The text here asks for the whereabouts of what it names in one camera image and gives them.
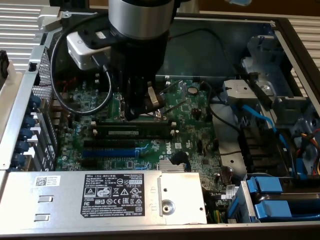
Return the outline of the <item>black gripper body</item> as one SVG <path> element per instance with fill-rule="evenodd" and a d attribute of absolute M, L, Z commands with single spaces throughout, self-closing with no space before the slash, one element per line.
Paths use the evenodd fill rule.
<path fill-rule="evenodd" d="M 167 33 L 147 40 L 113 34 L 110 64 L 115 79 L 124 82 L 137 77 L 153 82 L 164 63 L 168 38 Z"/>

